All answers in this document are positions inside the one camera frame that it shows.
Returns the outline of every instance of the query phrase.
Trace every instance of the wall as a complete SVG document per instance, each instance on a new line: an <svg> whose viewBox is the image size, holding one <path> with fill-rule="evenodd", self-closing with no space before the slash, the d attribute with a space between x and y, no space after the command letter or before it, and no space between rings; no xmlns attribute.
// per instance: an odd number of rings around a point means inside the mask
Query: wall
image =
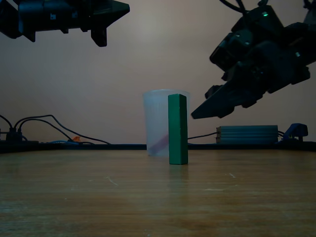
<svg viewBox="0 0 316 237"><path fill-rule="evenodd" d="M209 56L240 14L218 0L125 0L131 12L108 28L108 47L98 48L89 33L70 30L37 33L36 43L0 35L0 113L11 121L54 114L65 126L112 143L145 143L142 93L177 88L192 94L192 110L204 93L221 84L222 71ZM244 0L248 9L257 1ZM283 24L303 21L301 0L271 0ZM313 78L266 94L249 109L226 118L189 120L189 135L221 125L291 123L309 126L316 140ZM6 124L0 120L4 131ZM29 139L64 139L47 124L29 122ZM208 137L195 143L211 143Z"/></svg>

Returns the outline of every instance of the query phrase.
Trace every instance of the blue object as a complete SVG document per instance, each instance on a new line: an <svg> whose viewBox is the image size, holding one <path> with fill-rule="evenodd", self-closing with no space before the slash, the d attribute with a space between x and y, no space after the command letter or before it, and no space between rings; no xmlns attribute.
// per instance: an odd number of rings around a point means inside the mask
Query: blue object
<svg viewBox="0 0 316 237"><path fill-rule="evenodd" d="M295 139L295 137L298 137L298 140L302 142L303 137L306 136L308 136L307 126L301 123L294 123L285 132L283 140Z"/></svg>

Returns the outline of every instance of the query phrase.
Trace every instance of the translucent plastic cup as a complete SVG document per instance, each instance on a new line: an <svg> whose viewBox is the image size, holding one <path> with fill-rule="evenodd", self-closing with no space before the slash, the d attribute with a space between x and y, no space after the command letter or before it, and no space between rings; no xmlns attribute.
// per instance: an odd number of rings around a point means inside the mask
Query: translucent plastic cup
<svg viewBox="0 0 316 237"><path fill-rule="evenodd" d="M153 157L169 156L168 95L187 97L189 116L190 93L182 90L152 90L143 94L146 117L147 152Z"/></svg>

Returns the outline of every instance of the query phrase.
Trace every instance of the green block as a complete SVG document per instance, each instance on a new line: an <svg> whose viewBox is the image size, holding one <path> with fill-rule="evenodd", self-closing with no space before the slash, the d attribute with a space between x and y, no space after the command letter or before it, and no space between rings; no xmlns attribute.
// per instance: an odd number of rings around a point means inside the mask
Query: green block
<svg viewBox="0 0 316 237"><path fill-rule="evenodd" d="M169 163L188 163L187 97L181 94L168 96Z"/></svg>

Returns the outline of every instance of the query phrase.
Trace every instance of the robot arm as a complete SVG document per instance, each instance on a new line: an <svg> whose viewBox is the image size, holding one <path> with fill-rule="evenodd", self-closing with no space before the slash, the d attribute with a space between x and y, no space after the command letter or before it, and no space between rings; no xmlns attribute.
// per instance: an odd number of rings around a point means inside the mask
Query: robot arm
<svg viewBox="0 0 316 237"><path fill-rule="evenodd" d="M129 5L114 0L15 0L16 10L0 0L0 32L16 39L25 36L35 42L37 31L80 28L91 30L99 47L107 46L106 29L129 13Z"/></svg>
<svg viewBox="0 0 316 237"><path fill-rule="evenodd" d="M309 9L304 23L288 27L267 2L246 12L210 56L226 83L209 89L193 118L225 117L235 106L248 108L266 92L310 78L306 66L316 61L316 0L304 1Z"/></svg>

